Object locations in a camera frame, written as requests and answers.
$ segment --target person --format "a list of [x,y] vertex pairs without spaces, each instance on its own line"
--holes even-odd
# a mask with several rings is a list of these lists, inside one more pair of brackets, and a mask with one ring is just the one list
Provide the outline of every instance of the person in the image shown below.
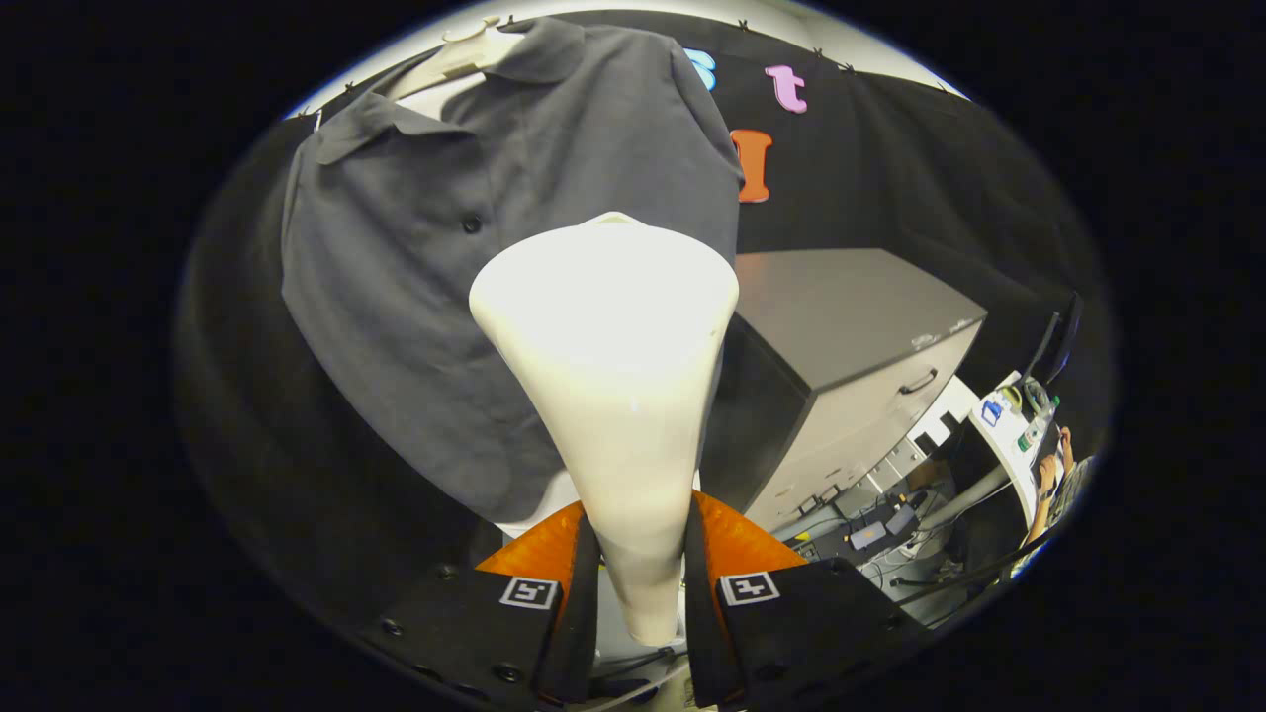
[[[1056,461],[1056,455],[1047,455],[1038,464],[1038,475],[1041,478],[1041,484],[1037,492],[1037,511],[1033,513],[1033,526],[1029,527],[1028,536],[1024,537],[1024,542],[1020,545],[1028,546],[1034,538],[1042,535],[1050,527],[1053,527],[1061,517],[1066,516],[1071,509],[1077,494],[1090,480],[1091,469],[1094,467],[1095,456],[1091,455],[1077,462],[1072,457],[1072,433],[1069,428],[1060,428],[1060,445],[1058,456],[1063,460],[1063,481],[1056,488],[1055,475],[1057,471],[1058,462]],[[1038,547],[1036,551],[1029,552],[1027,556],[1019,560],[1015,565],[1013,573],[1018,574],[1028,565],[1029,560],[1041,551]]]

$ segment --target gray filing cabinet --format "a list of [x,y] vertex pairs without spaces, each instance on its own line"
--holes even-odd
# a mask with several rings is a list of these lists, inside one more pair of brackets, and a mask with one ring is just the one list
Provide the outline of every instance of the gray filing cabinet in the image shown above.
[[772,531],[884,460],[985,310],[882,250],[747,253],[734,270],[700,485]]

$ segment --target gray polo shirt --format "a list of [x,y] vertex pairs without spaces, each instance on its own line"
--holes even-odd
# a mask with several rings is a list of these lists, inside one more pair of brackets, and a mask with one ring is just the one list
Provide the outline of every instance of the gray polo shirt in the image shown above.
[[415,470],[494,522],[530,516],[563,465],[470,314],[475,275],[608,210],[733,265],[743,184],[676,41],[551,18],[517,29],[524,39],[439,119],[381,94],[428,52],[323,124],[295,153],[281,231],[282,298],[333,383]]

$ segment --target shirt collar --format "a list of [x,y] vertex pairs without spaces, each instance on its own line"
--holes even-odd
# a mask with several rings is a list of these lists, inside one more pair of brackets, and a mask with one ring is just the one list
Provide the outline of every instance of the shirt collar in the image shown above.
[[[585,43],[582,27],[553,18],[537,18],[515,24],[520,25],[515,32],[523,32],[523,39],[500,62],[484,70],[484,73],[524,84],[553,84],[567,79],[580,65]],[[319,137],[316,162],[323,166],[335,163],[392,125],[400,133],[409,136],[463,130],[405,109],[380,94],[382,87],[390,86],[390,82],[401,73],[425,62],[438,51],[438,48],[430,49],[401,62],[322,125],[316,132]]]

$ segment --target colorful letter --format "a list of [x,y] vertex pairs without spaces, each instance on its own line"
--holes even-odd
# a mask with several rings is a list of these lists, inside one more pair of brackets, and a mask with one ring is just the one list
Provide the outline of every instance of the colorful letter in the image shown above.
[[795,95],[795,87],[804,86],[804,80],[795,76],[791,67],[786,65],[765,67],[765,73],[774,77],[774,95],[784,109],[803,114],[809,108],[804,99]]
[[717,61],[708,56],[706,52],[700,52],[699,49],[686,49],[686,57],[695,65],[695,71],[699,72],[699,79],[704,80],[704,86],[708,91],[711,91],[717,86],[717,75],[711,73],[711,70],[717,68]]
[[746,128],[729,132],[729,139],[738,147],[738,165],[743,168],[738,201],[765,203],[770,199],[770,189],[765,186],[765,149],[774,146],[774,139],[765,132]]

